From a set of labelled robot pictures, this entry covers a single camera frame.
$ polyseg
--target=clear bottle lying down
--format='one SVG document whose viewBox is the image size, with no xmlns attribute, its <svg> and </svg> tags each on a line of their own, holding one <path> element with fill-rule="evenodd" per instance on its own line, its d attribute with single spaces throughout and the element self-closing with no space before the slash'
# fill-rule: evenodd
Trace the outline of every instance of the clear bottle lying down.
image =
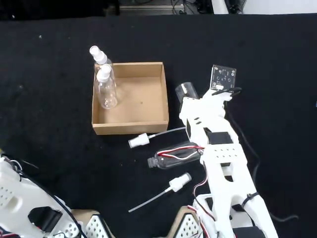
<svg viewBox="0 0 317 238">
<path fill-rule="evenodd" d="M 111 66 L 104 64 L 100 66 L 95 81 L 95 91 L 100 105 L 105 109 L 113 108 L 117 105 L 114 80 L 111 76 Z"/>
</svg>

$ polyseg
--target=circuit board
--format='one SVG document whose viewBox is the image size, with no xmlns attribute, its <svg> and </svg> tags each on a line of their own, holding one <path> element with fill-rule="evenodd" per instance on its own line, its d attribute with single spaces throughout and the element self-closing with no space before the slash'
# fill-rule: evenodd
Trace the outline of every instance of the circuit board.
<svg viewBox="0 0 317 238">
<path fill-rule="evenodd" d="M 234 88 L 237 70 L 235 68 L 213 65 L 210 89 L 224 90 Z"/>
</svg>

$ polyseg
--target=black cable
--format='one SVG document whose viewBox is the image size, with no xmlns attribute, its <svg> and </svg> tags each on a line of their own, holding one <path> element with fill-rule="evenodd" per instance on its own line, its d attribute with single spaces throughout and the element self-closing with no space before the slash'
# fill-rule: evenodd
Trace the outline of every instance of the black cable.
<svg viewBox="0 0 317 238">
<path fill-rule="evenodd" d="M 268 212 L 268 213 L 271 216 L 271 218 L 277 222 L 288 222 L 288 221 L 293 220 L 293 219 L 297 219 L 297 220 L 299 219 L 299 216 L 297 216 L 297 215 L 290 215 L 290 216 L 285 217 L 285 218 L 280 218 L 280 217 L 273 215 L 270 212 Z"/>
<path fill-rule="evenodd" d="M 254 157 L 256 157 L 256 159 L 257 159 L 257 164 L 254 167 L 253 172 L 252 172 L 252 180 L 253 180 L 254 186 L 256 187 L 256 178 L 257 178 L 257 173 L 258 173 L 258 170 L 259 170 L 259 167 L 260 167 L 260 164 L 261 164 L 261 159 L 260 159 L 259 155 L 257 154 L 257 152 L 255 152 L 255 150 L 253 149 L 251 144 L 248 142 L 248 140 L 247 140 L 245 134 L 243 133 L 241 127 L 234 120 L 231 112 L 229 111 L 229 108 L 228 108 L 228 105 L 227 105 L 226 101 L 225 101 L 225 107 L 226 107 L 226 112 L 227 112 L 227 114 L 229 116 L 230 121 L 232 122 L 234 127 L 240 132 L 240 135 L 242 136 L 244 143 L 249 148 L 249 150 L 254 155 Z M 275 216 L 274 214 L 272 214 L 271 212 L 268 212 L 268 213 L 271 216 L 271 218 L 273 220 L 277 221 L 277 222 L 287 222 L 287 221 L 292 220 L 292 219 L 299 219 L 299 217 L 297 215 L 290 215 L 290 216 L 285 217 L 285 218 L 279 218 L 279 217 Z"/>
<path fill-rule="evenodd" d="M 241 92 L 242 88 L 236 87 L 236 88 L 228 88 L 228 89 L 223 89 L 223 90 L 219 90 L 214 92 L 212 95 L 218 95 L 220 93 L 225 93 L 225 92 L 232 92 L 232 96 L 235 96 L 237 94 L 239 94 Z"/>
<path fill-rule="evenodd" d="M 137 0 L 134 0 L 137 4 L 139 4 L 139 5 L 143 5 L 143 4 L 147 4 L 147 3 L 150 3 L 150 2 L 152 2 L 153 0 L 147 0 L 147 1 L 144 1 L 144 2 L 142 2 L 142 1 L 137 1 Z"/>
<path fill-rule="evenodd" d="M 176 4 L 178 4 L 179 1 L 180 1 L 180 0 L 177 0 L 177 1 L 175 2 L 175 4 L 173 5 L 173 0 L 170 0 L 170 4 L 173 6 L 173 8 L 172 8 L 173 14 L 176 14 L 176 15 L 177 15 L 177 11 L 175 10 L 175 6 L 176 6 Z"/>
<path fill-rule="evenodd" d="M 188 1 L 184 1 L 184 5 L 187 6 L 187 8 L 192 12 L 192 14 L 194 15 L 194 11 L 189 7 L 189 5 L 187 4 L 189 3 Z"/>
<path fill-rule="evenodd" d="M 20 171 L 20 174 L 28 179 L 29 181 L 33 182 L 35 185 L 37 185 L 40 189 L 42 189 L 44 192 L 46 192 L 52 199 L 54 199 L 64 210 L 65 212 L 70 216 L 70 218 L 74 221 L 76 227 L 79 230 L 79 233 L 84 237 L 87 238 L 87 236 L 85 235 L 85 233 L 81 230 L 81 226 L 78 224 L 77 220 L 75 219 L 75 217 L 73 216 L 73 214 L 67 209 L 67 207 L 57 198 L 55 197 L 53 194 L 51 194 L 46 188 L 44 188 L 42 185 L 40 185 L 39 183 L 37 183 L 36 181 L 34 181 L 32 178 L 30 178 L 27 174 L 25 174 L 23 171 Z"/>
</svg>

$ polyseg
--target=clear plastic bottle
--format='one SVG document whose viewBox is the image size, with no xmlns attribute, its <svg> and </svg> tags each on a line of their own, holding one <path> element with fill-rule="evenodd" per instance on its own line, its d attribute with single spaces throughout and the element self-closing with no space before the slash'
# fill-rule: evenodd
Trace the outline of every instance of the clear plastic bottle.
<svg viewBox="0 0 317 238">
<path fill-rule="evenodd" d="M 105 109 L 113 108 L 117 105 L 114 80 L 111 76 L 111 66 L 103 64 L 97 73 L 95 90 L 101 106 Z"/>
<path fill-rule="evenodd" d="M 97 64 L 108 64 L 111 66 L 111 77 L 114 80 L 112 61 L 107 57 L 107 55 L 103 51 L 101 51 L 98 46 L 91 46 L 89 49 L 89 53 L 94 57 L 94 60 Z"/>
</svg>

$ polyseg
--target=red wire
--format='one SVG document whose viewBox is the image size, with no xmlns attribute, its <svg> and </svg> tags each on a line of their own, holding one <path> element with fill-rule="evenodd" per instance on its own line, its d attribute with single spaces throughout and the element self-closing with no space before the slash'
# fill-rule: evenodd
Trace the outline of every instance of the red wire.
<svg viewBox="0 0 317 238">
<path fill-rule="evenodd" d="M 1 238 L 14 237 L 14 236 L 16 236 L 16 234 L 9 233 L 9 234 L 4 234 L 4 235 L 2 235 Z"/>
<path fill-rule="evenodd" d="M 175 148 L 175 149 L 171 149 L 171 150 L 159 151 L 158 155 L 174 152 L 174 151 L 177 151 L 177 150 L 185 150 L 185 149 L 204 149 L 204 147 L 196 146 L 196 145 L 189 145 L 189 146 L 179 147 L 179 148 Z"/>
</svg>

